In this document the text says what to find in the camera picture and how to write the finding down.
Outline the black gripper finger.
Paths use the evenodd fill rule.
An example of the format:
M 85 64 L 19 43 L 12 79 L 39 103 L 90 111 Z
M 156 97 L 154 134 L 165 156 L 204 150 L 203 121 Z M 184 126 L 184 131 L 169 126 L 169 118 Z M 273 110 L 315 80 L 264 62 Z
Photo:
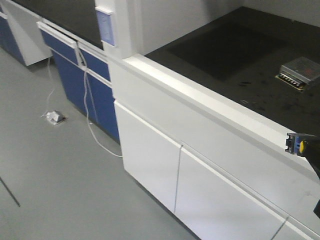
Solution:
M 301 156 L 307 159 L 316 175 L 320 177 L 320 140 L 304 138 L 301 141 Z

